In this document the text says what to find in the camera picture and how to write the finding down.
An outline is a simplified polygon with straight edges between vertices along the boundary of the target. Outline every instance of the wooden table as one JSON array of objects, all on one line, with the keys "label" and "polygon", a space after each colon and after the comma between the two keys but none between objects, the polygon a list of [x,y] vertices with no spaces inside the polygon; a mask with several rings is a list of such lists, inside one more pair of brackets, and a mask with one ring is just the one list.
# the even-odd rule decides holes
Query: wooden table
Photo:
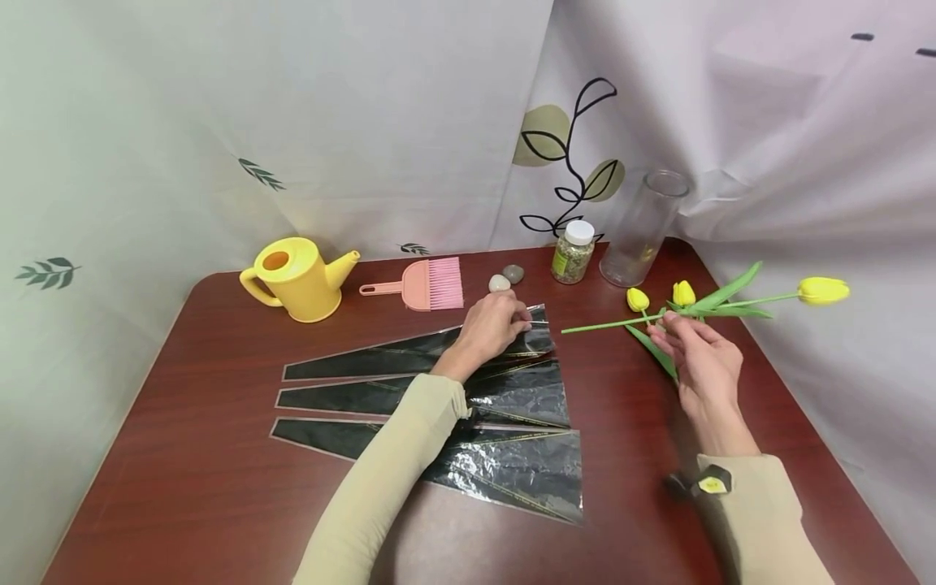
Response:
[{"label": "wooden table", "polygon": [[[665,374],[623,329],[559,334],[623,315],[623,290],[598,273],[601,252],[575,286],[549,276],[551,249],[461,257],[466,306],[510,263],[527,271],[519,297],[546,303],[581,431],[585,525],[419,484],[374,582],[724,581],[694,507],[662,487],[677,446],[692,449]],[[351,292],[396,280],[411,261],[359,265],[340,310],[314,325],[251,299],[235,273],[198,283],[44,582],[288,584],[350,463],[268,438],[277,414],[290,414],[273,406],[283,365],[459,324],[464,311],[415,313],[396,297]],[[642,288],[656,307],[681,279],[700,296],[715,288],[688,244],[667,241]],[[714,321],[744,352],[742,409],[760,446],[783,459],[836,582],[916,583],[744,325]]]}]

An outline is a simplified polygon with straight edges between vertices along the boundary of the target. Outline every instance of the tulip stem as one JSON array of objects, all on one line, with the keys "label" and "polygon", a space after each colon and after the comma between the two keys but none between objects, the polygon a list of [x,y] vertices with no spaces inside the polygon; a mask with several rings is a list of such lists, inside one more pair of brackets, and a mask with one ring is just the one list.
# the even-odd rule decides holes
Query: tulip stem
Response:
[{"label": "tulip stem", "polygon": [[[715,309],[720,309],[722,307],[746,307],[748,305],[757,304],[759,302],[773,302],[774,300],[786,300],[786,299],[795,299],[798,297],[798,293],[789,293],[786,295],[778,295],[776,297],[765,297],[763,299],[754,299],[754,300],[739,300],[738,302],[728,302],[722,305],[718,305]],[[689,307],[682,307],[677,314],[686,315],[692,311],[692,305]],[[602,323],[601,325],[586,325],[585,327],[573,327],[571,329],[563,329],[562,333],[578,333],[580,331],[594,331],[596,329],[610,329],[612,327],[621,327],[623,325],[634,325],[635,323],[646,323],[647,321],[652,321],[653,319],[663,318],[660,314],[652,314],[647,316],[647,312],[643,311],[643,316],[637,319],[628,319],[626,321],[615,321],[614,323]]]},{"label": "tulip stem", "polygon": [[721,307],[746,307],[748,305],[755,305],[758,302],[773,302],[774,300],[786,300],[786,299],[795,299],[799,296],[799,293],[789,293],[787,295],[778,295],[776,297],[765,297],[763,299],[754,299],[754,300],[739,300],[738,302],[727,302],[723,305],[718,305]]},{"label": "tulip stem", "polygon": [[638,317],[637,319],[628,319],[626,321],[615,321],[614,323],[602,323],[601,325],[586,325],[585,327],[573,327],[571,329],[563,329],[561,333],[578,333],[579,331],[594,331],[595,329],[610,329],[612,327],[621,327],[623,325],[634,325],[635,323],[646,323],[647,321],[652,321],[653,319],[662,319],[661,314],[652,314],[649,317]]}]

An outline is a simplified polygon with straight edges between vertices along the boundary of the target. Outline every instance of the tulip bud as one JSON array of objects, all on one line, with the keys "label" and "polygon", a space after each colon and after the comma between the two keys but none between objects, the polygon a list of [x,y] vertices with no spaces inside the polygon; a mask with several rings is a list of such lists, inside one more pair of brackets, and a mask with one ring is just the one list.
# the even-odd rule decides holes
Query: tulip bud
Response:
[{"label": "tulip bud", "polygon": [[673,285],[673,302],[680,307],[688,307],[695,303],[695,292],[688,282],[682,281]]},{"label": "tulip bud", "polygon": [[843,280],[812,276],[799,281],[797,294],[806,304],[818,307],[847,299],[851,291]]},{"label": "tulip bud", "polygon": [[627,289],[627,306],[634,313],[643,313],[650,307],[650,299],[639,288]]}]

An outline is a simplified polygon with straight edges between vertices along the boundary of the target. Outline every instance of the white lid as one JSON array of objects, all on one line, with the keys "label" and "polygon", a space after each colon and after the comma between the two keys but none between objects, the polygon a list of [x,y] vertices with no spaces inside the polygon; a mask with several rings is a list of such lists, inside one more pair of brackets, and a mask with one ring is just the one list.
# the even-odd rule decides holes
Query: white lid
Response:
[{"label": "white lid", "polygon": [[574,222],[570,222],[569,225],[565,227],[564,237],[576,246],[590,244],[592,243],[592,238],[594,238],[594,226],[588,222],[577,219]]}]

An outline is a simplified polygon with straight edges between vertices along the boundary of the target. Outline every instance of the watering can spout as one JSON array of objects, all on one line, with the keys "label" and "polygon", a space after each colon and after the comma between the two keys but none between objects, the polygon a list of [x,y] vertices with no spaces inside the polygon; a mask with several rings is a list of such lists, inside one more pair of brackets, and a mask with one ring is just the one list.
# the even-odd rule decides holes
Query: watering can spout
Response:
[{"label": "watering can spout", "polygon": [[338,290],[341,287],[358,260],[360,260],[360,253],[352,250],[325,267],[325,280],[331,290]]}]

